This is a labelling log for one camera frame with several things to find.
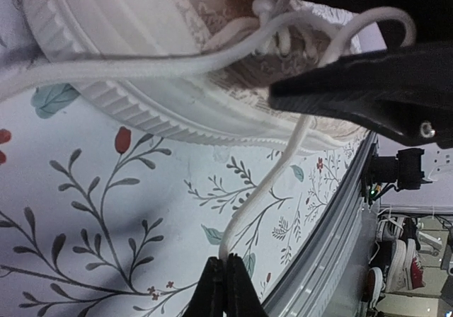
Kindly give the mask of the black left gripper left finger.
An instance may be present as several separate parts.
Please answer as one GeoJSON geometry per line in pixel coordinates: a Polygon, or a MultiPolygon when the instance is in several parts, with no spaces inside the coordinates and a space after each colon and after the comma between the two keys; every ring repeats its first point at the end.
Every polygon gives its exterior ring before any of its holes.
{"type": "Polygon", "coordinates": [[[207,259],[188,307],[182,317],[222,317],[224,303],[223,262],[207,259]]]}

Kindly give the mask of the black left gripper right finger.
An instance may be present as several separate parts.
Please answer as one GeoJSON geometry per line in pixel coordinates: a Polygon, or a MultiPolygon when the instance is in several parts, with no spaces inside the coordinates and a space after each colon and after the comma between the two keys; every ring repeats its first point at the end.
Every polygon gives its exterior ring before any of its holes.
{"type": "Polygon", "coordinates": [[[268,317],[242,258],[232,253],[226,263],[226,315],[228,317],[268,317]]]}

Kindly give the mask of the cream lace platform sneaker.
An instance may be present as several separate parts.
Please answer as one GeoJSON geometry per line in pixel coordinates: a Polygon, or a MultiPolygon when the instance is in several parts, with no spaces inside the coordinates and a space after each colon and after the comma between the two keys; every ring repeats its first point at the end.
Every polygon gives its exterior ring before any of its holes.
{"type": "Polygon", "coordinates": [[[417,35],[414,20],[388,6],[345,25],[296,0],[22,0],[22,6],[46,62],[2,80],[2,100],[69,84],[111,118],[150,134],[282,150],[229,222],[221,259],[297,154],[343,138],[320,130],[315,115],[273,110],[270,85],[356,55],[353,38],[373,23],[400,23],[403,46],[417,35]]]}

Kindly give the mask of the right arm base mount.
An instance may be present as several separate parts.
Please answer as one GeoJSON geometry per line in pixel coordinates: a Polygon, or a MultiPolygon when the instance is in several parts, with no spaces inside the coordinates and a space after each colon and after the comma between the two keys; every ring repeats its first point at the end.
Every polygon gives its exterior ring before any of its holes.
{"type": "Polygon", "coordinates": [[[399,150],[395,156],[379,156],[373,144],[360,176],[365,202],[371,206],[390,190],[419,190],[427,183],[421,165],[424,153],[424,149],[409,148],[399,150]]]}

